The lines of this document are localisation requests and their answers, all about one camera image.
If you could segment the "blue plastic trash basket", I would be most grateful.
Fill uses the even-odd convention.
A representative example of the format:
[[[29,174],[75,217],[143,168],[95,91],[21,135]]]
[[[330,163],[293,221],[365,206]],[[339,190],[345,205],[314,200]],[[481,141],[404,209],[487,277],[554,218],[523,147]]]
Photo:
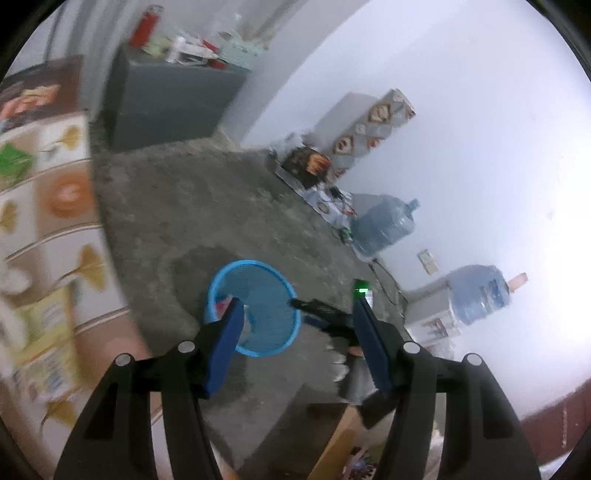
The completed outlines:
[[[245,305],[245,327],[236,351],[263,358],[280,354],[297,338],[301,313],[290,306],[297,297],[279,271],[256,260],[238,260],[221,268],[209,284],[204,321],[221,318],[218,304],[236,297]]]

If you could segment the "blue water jug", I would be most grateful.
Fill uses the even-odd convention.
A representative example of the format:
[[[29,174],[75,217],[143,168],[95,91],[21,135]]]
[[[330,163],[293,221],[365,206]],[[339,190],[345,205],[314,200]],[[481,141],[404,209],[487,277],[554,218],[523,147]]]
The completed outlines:
[[[469,265],[447,277],[451,305],[456,318],[472,325],[511,304],[512,295],[528,282],[521,273],[507,280],[495,266]]]
[[[363,261],[372,261],[381,251],[414,232],[418,199],[405,202],[391,195],[356,194],[355,216],[349,223],[353,251]]]

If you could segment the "dark snack box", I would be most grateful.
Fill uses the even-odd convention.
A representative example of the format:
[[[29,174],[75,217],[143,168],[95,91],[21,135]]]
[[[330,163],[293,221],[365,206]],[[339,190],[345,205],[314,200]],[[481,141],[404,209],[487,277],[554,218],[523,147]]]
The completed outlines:
[[[283,170],[301,182],[304,190],[325,182],[332,161],[310,147],[294,149],[281,164]]]

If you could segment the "patterned ginkgo tablecloth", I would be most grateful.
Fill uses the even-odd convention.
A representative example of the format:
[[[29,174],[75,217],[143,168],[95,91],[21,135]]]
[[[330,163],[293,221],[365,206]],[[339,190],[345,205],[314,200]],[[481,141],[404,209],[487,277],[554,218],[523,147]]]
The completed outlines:
[[[82,113],[6,132],[33,157],[1,188],[1,418],[43,477],[115,356],[149,357],[114,271]]]

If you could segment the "rolled patterned tablecloth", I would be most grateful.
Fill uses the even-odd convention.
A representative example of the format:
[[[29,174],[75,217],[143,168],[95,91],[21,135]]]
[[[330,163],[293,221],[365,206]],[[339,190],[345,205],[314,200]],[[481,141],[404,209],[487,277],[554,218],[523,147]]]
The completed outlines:
[[[391,89],[332,141],[329,183],[335,183],[356,163],[384,143],[394,131],[416,116],[415,109],[400,89]]]

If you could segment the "grey cabinet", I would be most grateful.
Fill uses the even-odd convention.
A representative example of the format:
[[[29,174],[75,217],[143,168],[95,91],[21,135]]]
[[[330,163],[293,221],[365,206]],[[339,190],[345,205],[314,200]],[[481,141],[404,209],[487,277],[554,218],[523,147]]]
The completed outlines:
[[[102,107],[110,149],[123,152],[211,136],[247,75],[233,67],[168,63],[121,46]]]

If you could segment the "small green snack packet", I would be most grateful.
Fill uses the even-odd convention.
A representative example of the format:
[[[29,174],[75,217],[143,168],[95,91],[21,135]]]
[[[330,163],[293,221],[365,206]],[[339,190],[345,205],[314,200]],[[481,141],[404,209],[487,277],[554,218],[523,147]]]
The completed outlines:
[[[7,189],[20,183],[28,174],[33,157],[7,142],[0,153],[1,188]]]

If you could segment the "mint green desk organizer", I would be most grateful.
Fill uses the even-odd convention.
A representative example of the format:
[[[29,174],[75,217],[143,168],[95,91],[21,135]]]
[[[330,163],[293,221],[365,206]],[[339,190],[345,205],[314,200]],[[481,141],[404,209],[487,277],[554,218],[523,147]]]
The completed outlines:
[[[252,71],[263,57],[263,53],[263,48],[252,42],[231,38],[223,44],[218,56],[229,65]]]

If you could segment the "small white bottle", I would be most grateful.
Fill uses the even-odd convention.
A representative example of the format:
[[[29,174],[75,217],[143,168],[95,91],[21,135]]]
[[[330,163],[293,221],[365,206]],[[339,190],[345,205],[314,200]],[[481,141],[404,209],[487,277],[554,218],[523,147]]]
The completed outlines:
[[[185,45],[185,38],[177,35],[173,38],[168,48],[165,61],[167,63],[176,63]]]

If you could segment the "red thermos bottle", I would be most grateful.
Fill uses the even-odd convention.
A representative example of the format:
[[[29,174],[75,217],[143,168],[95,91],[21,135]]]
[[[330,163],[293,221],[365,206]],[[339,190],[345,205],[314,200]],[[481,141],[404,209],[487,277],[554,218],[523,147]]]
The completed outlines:
[[[163,10],[163,6],[152,4],[143,11],[129,40],[129,45],[131,47],[141,48],[148,42],[153,30],[161,18]]]

